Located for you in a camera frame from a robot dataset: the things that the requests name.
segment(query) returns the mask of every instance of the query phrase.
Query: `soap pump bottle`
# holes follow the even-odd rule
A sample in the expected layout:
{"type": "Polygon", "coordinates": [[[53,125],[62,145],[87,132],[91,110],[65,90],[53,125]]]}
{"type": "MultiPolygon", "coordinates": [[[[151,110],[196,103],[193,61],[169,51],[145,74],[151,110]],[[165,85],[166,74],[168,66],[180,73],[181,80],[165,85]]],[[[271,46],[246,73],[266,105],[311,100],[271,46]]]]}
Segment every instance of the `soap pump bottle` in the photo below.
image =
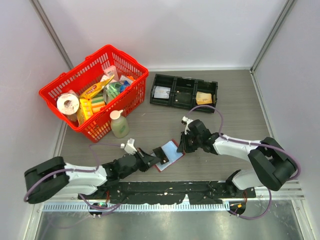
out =
{"type": "Polygon", "coordinates": [[[114,110],[110,113],[111,129],[118,139],[125,137],[130,131],[127,119],[124,116],[121,116],[122,112],[123,110],[114,110]]]}

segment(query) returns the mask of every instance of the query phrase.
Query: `plastic packaging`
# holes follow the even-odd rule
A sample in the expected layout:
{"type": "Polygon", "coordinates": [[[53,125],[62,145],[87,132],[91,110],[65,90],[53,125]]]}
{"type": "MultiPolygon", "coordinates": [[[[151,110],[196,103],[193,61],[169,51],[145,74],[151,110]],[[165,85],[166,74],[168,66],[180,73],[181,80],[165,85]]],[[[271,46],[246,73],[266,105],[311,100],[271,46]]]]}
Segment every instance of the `plastic packaging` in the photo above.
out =
{"type": "Polygon", "coordinates": [[[107,85],[115,76],[111,76],[108,80],[97,82],[85,90],[81,95],[80,98],[85,99],[92,99],[95,95],[97,95],[101,90],[107,85]]]}
{"type": "Polygon", "coordinates": [[[116,81],[119,81],[119,76],[117,73],[116,66],[112,65],[112,66],[108,67],[107,69],[103,70],[103,72],[107,77],[111,77],[112,75],[114,75],[113,79],[116,81]]]}
{"type": "Polygon", "coordinates": [[[79,126],[92,117],[94,114],[91,109],[91,103],[88,99],[80,98],[80,108],[76,112],[79,126]]]}
{"type": "Polygon", "coordinates": [[[120,93],[122,93],[130,84],[127,81],[117,81],[109,83],[105,86],[104,90],[106,90],[109,98],[115,99],[120,93]]]}
{"type": "Polygon", "coordinates": [[[110,113],[111,129],[118,139],[125,137],[130,131],[127,119],[124,116],[121,116],[122,112],[123,110],[115,110],[110,113]]]}

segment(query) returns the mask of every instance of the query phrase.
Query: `purple cable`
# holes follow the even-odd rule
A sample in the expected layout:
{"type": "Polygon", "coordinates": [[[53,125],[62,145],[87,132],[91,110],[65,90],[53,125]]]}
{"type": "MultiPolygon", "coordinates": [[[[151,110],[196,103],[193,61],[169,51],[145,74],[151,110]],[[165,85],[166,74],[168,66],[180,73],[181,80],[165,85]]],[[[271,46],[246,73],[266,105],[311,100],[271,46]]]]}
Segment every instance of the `purple cable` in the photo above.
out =
{"type": "MultiPolygon", "coordinates": [[[[246,145],[253,145],[253,146],[260,146],[260,147],[263,147],[263,148],[269,148],[269,149],[273,149],[273,150],[276,150],[276,151],[279,151],[285,155],[287,155],[289,158],[291,158],[294,163],[296,164],[297,166],[297,171],[296,171],[296,174],[292,177],[289,178],[289,180],[293,180],[293,179],[296,179],[297,177],[299,177],[300,173],[301,173],[301,165],[300,163],[296,160],[296,158],[294,156],[292,156],[291,154],[287,153],[285,150],[279,148],[279,147],[276,147],[276,146],[271,146],[271,145],[267,145],[267,144],[263,144],[263,143],[255,143],[255,142],[248,142],[248,141],[241,141],[241,140],[236,140],[236,139],[233,139],[233,138],[226,138],[222,135],[221,131],[222,131],[222,127],[224,125],[224,116],[222,115],[222,113],[216,109],[214,106],[210,106],[210,105],[198,105],[198,106],[195,106],[194,108],[192,108],[186,115],[188,116],[193,110],[197,109],[197,108],[210,108],[210,109],[213,109],[215,110],[221,117],[221,124],[220,124],[220,127],[219,127],[219,131],[218,131],[218,134],[219,136],[224,139],[224,140],[227,140],[227,141],[230,141],[230,142],[234,142],[234,143],[238,143],[238,144],[246,144],[246,145]]],[[[270,209],[270,206],[271,206],[271,202],[272,202],[272,194],[271,194],[271,191],[270,189],[268,189],[268,192],[269,192],[269,204],[268,204],[268,207],[266,208],[266,210],[259,216],[242,216],[242,215],[239,215],[239,218],[241,219],[247,219],[247,220],[255,220],[255,219],[259,219],[259,218],[262,218],[264,215],[267,214],[268,210],[270,209]]],[[[237,214],[233,211],[230,210],[230,212],[237,216],[237,214]]]]}
{"type": "Polygon", "coordinates": [[[80,173],[94,173],[95,171],[98,170],[99,166],[100,166],[100,161],[99,158],[96,154],[96,152],[92,149],[93,146],[95,145],[105,145],[105,146],[115,146],[115,147],[120,147],[120,144],[114,144],[114,143],[96,143],[96,144],[91,144],[89,145],[89,149],[91,150],[95,160],[96,160],[96,168],[93,170],[84,170],[84,169],[72,169],[72,168],[66,168],[66,169],[60,169],[60,170],[56,170],[53,171],[47,175],[45,175],[44,177],[42,177],[40,180],[38,180],[32,187],[30,187],[30,189],[26,192],[26,194],[24,195],[23,201],[27,202],[28,201],[28,197],[30,196],[30,194],[35,190],[36,187],[38,187],[44,180],[56,175],[56,174],[60,174],[60,173],[65,173],[65,172],[80,172],[80,173]]]}
{"type": "Polygon", "coordinates": [[[269,192],[269,203],[268,203],[268,206],[266,207],[266,210],[259,216],[242,216],[242,215],[237,215],[235,211],[229,211],[230,213],[232,213],[233,215],[235,216],[238,216],[239,218],[241,219],[247,219],[247,220],[255,220],[255,219],[259,219],[259,218],[262,218],[264,215],[267,214],[268,210],[270,209],[271,207],[271,202],[272,202],[272,196],[271,196],[271,191],[270,189],[268,189],[268,192],[269,192]]]}
{"type": "Polygon", "coordinates": [[[222,113],[216,109],[214,106],[210,106],[210,105],[198,105],[198,106],[195,106],[194,108],[192,108],[186,115],[188,116],[193,110],[197,109],[197,108],[202,108],[202,107],[205,107],[205,108],[210,108],[210,109],[214,109],[221,117],[221,124],[220,124],[220,127],[219,127],[219,131],[218,131],[218,134],[221,138],[223,138],[224,140],[227,140],[227,141],[230,141],[230,142],[234,142],[234,143],[238,143],[238,144],[246,144],[246,145],[252,145],[252,146],[260,146],[260,147],[263,147],[263,148],[268,148],[268,149],[273,149],[273,150],[276,150],[276,151],[279,151],[285,155],[287,155],[289,158],[291,158],[294,163],[296,164],[297,166],[297,171],[296,171],[296,174],[292,177],[289,178],[289,180],[293,180],[293,179],[296,179],[297,177],[300,176],[300,173],[301,173],[301,165],[300,163],[297,161],[297,159],[292,156],[291,154],[287,153],[285,150],[279,148],[279,147],[276,147],[276,146],[271,146],[271,145],[267,145],[267,144],[263,144],[263,143],[255,143],[255,142],[248,142],[248,141],[241,141],[241,140],[236,140],[236,139],[233,139],[233,138],[226,138],[222,135],[222,127],[224,125],[224,116],[222,115],[222,113]]]}
{"type": "Polygon", "coordinates": [[[92,208],[92,209],[94,209],[94,210],[99,210],[99,211],[103,210],[103,211],[104,211],[104,210],[113,209],[113,208],[115,208],[115,207],[116,207],[116,209],[117,209],[117,208],[120,207],[120,205],[121,205],[121,203],[118,203],[118,204],[113,205],[113,206],[110,206],[110,207],[94,206],[94,205],[91,205],[91,204],[85,199],[85,197],[84,197],[82,194],[79,194],[79,196],[80,196],[80,198],[81,198],[90,208],[92,208]]]}
{"type": "MultiPolygon", "coordinates": [[[[120,203],[119,204],[117,204],[117,205],[114,205],[114,206],[112,206],[112,210],[110,210],[110,211],[108,211],[108,212],[105,212],[105,213],[102,213],[100,216],[101,217],[104,217],[104,216],[107,216],[107,215],[110,215],[110,214],[112,214],[115,210],[117,210],[119,207],[120,207],[120,203]]],[[[70,226],[56,226],[56,225],[54,225],[53,223],[52,223],[52,221],[51,222],[49,222],[48,224],[50,224],[52,227],[54,227],[54,228],[57,228],[57,229],[71,229],[71,228],[73,228],[74,226],[76,226],[76,225],[78,225],[79,223],[81,223],[81,222],[83,222],[84,220],[87,220],[87,219],[89,219],[91,217],[91,215],[88,215],[88,216],[86,216],[86,217],[84,217],[84,218],[81,218],[79,221],[77,221],[75,224],[73,224],[73,225],[70,225],[70,226]]]]}

